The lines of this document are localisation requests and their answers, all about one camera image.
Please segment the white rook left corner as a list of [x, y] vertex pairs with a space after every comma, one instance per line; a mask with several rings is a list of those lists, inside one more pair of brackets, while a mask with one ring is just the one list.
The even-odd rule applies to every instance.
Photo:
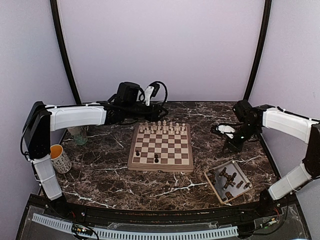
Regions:
[[139, 125], [139, 132], [143, 133], [144, 130], [145, 130], [145, 125], [141, 122], [140, 125]]

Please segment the white rook right corner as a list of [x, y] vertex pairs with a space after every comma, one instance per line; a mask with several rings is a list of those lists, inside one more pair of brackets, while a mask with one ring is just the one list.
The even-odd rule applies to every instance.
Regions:
[[182, 124], [182, 127], [181, 127], [181, 134], [183, 134], [184, 132], [185, 132], [185, 130], [186, 130], [186, 124], [185, 123], [183, 123]]

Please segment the white queen piece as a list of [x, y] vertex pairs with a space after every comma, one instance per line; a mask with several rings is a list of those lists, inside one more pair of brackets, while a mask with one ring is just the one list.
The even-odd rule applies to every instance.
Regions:
[[157, 130], [158, 130], [158, 131], [160, 131], [160, 130], [161, 130], [161, 126], [162, 126], [162, 125], [161, 125], [161, 124], [162, 124], [162, 122], [161, 122], [161, 121], [158, 121], [158, 122], [157, 122], [157, 124], [158, 124], [158, 126], [157, 126]]

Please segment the wooden tray with metal base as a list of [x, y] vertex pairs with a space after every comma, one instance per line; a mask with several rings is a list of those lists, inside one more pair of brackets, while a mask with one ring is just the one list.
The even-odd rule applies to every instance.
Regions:
[[253, 188], [240, 166], [234, 160], [204, 172], [221, 204], [228, 204]]

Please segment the black right frame post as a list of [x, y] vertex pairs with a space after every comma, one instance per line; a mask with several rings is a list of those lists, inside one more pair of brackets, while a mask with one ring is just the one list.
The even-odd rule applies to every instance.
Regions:
[[271, 9], [272, 9], [272, 0], [265, 0], [256, 51], [255, 51], [250, 75], [249, 75], [248, 82], [247, 82], [246, 89], [243, 96], [243, 99], [247, 101], [251, 97], [251, 93], [253, 91], [255, 80], [258, 74], [261, 58], [263, 55], [263, 50], [264, 50], [264, 45], [266, 41], [269, 20], [271, 15]]

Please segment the patterned cup orange inside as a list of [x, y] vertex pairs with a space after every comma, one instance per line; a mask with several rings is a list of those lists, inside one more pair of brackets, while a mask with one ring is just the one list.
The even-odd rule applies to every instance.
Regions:
[[54, 169], [59, 174], [66, 174], [72, 168], [72, 162], [60, 144], [54, 144], [50, 147], [50, 158]]

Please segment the wooden chess board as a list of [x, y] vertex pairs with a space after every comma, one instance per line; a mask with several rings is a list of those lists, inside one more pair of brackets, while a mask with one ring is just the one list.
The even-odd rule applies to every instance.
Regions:
[[[167, 133], [163, 134], [163, 121], [161, 121], [161, 134], [156, 130], [151, 134], [153, 123], [148, 123], [150, 133], [140, 132], [140, 123], [135, 125], [133, 138], [127, 162], [127, 168], [133, 171], [163, 171], [184, 172], [194, 171], [193, 150], [190, 125], [179, 123], [179, 134], [176, 132], [176, 123], [173, 123], [174, 135], [170, 134], [170, 123], [166, 122]], [[181, 134], [182, 124], [185, 132]], [[155, 154], [158, 154], [158, 163], [155, 163]]]

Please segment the small green circuit board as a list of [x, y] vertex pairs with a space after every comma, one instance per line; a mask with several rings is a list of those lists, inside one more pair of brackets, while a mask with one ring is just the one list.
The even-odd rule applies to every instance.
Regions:
[[79, 224], [73, 224], [71, 227], [71, 232], [76, 235], [86, 235], [86, 236], [91, 236], [93, 234], [93, 231], [91, 229]]

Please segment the clear glass jar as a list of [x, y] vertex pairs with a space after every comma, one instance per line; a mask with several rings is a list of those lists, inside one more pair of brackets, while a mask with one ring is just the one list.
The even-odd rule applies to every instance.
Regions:
[[84, 126], [69, 127], [67, 130], [78, 146], [83, 146], [87, 143], [87, 132]]

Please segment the white rook corner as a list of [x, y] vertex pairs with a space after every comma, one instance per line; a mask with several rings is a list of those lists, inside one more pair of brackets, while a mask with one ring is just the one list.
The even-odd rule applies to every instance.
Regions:
[[181, 134], [183, 134], [184, 132], [185, 132], [185, 130], [186, 130], [186, 124], [185, 123], [183, 123], [182, 124], [182, 127], [181, 127]]
[[139, 125], [139, 132], [143, 133], [144, 130], [145, 130], [145, 125], [141, 122], [140, 125]]

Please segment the white knight right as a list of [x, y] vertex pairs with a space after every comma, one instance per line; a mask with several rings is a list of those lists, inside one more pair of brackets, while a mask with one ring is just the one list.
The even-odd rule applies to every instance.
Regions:
[[176, 123], [176, 124], [175, 124], [175, 131], [176, 131], [176, 132], [179, 132], [179, 131], [180, 131], [180, 125], [179, 125], [179, 123]]

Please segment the black frame post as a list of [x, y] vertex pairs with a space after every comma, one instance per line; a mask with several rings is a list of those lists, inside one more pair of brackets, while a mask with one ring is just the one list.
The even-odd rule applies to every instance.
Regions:
[[269, 20], [271, 15], [271, 9], [272, 9], [272, 0], [265, 0], [256, 51], [255, 51], [250, 75], [249, 75], [248, 82], [247, 82], [246, 89], [243, 96], [243, 99], [247, 101], [251, 97], [251, 93], [253, 91], [255, 80], [258, 74], [261, 58], [263, 55], [263, 50], [264, 50], [264, 45], [266, 41]]
[[60, 13], [59, 13], [59, 7], [58, 7], [58, 1], [57, 0], [50, 0], [50, 8], [51, 8], [51, 15], [54, 25], [54, 30], [56, 34], [56, 39], [60, 51], [60, 56], [62, 59], [62, 63], [64, 66], [65, 74], [68, 80], [68, 84], [73, 96], [73, 99], [76, 104], [81, 104], [81, 98], [79, 95], [78, 88], [76, 86], [76, 81], [73, 75], [72, 67], [70, 64], [69, 56], [67, 53], [67, 47], [65, 44], [65, 39], [63, 35], [63, 29], [62, 29], [62, 23], [60, 19]]

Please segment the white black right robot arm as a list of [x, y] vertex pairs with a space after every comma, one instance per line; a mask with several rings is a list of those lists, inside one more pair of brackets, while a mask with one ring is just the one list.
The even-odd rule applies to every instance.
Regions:
[[[255, 213], [266, 217], [282, 199], [300, 191], [320, 177], [320, 121], [290, 112], [279, 106], [263, 104], [252, 106], [247, 100], [238, 101], [232, 108], [239, 123], [220, 123], [215, 129], [226, 135], [224, 148], [239, 153], [246, 142], [263, 131], [275, 157], [288, 160], [297, 154], [300, 160], [291, 164], [292, 169], [264, 189], [255, 205]], [[276, 146], [271, 142], [288, 140]]]

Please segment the black front mounting rail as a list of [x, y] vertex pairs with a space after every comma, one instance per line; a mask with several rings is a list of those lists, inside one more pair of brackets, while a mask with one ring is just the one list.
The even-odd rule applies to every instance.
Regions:
[[110, 209], [94, 206], [86, 206], [66, 202], [65, 207], [71, 220], [73, 216], [79, 223], [105, 225], [111, 222], [126, 224], [195, 224], [207, 221], [218, 221], [221, 224], [252, 223], [253, 220], [262, 218], [263, 215], [257, 213], [254, 204], [248, 203], [243, 206], [225, 206], [201, 210], [182, 211], [134, 211]]

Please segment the dark chess piece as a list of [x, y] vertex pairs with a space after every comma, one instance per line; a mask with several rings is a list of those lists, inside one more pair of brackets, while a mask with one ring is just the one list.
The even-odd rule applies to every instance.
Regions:
[[154, 162], [155, 162], [155, 163], [158, 163], [158, 162], [159, 162], [159, 156], [158, 156], [158, 154], [155, 154], [155, 155], [154, 155]]

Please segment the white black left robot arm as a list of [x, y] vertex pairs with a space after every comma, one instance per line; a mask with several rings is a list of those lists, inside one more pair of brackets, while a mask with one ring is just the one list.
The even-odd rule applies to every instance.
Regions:
[[152, 103], [151, 99], [164, 86], [163, 82], [154, 81], [142, 89], [137, 83], [125, 81], [107, 101], [76, 105], [45, 105], [37, 101], [33, 104], [20, 139], [26, 150], [20, 152], [32, 164], [46, 197], [53, 201], [50, 208], [58, 217], [67, 218], [71, 208], [64, 202], [51, 161], [51, 133], [73, 127], [117, 125], [125, 120], [159, 121], [169, 112], [162, 103]]

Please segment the black left frame post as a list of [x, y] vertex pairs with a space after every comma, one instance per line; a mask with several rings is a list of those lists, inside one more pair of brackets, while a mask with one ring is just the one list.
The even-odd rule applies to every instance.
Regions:
[[70, 64], [69, 56], [67, 53], [67, 47], [65, 44], [65, 39], [63, 35], [63, 29], [62, 29], [62, 23], [60, 19], [60, 13], [59, 13], [59, 7], [58, 7], [58, 1], [57, 0], [50, 0], [50, 8], [51, 8], [51, 15], [54, 25], [54, 30], [56, 34], [56, 39], [60, 51], [60, 56], [62, 59], [62, 63], [64, 66], [65, 74], [68, 80], [68, 84], [73, 96], [73, 99], [76, 104], [81, 104], [81, 98], [79, 95], [78, 88], [76, 86], [76, 81], [73, 75], [72, 67]]

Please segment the white bishop left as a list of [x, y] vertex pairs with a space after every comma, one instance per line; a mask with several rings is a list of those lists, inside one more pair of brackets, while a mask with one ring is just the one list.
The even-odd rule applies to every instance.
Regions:
[[155, 122], [152, 123], [152, 127], [153, 127], [153, 130], [156, 130], [156, 129], [157, 129], [157, 126], [156, 126], [156, 123], [155, 123]]

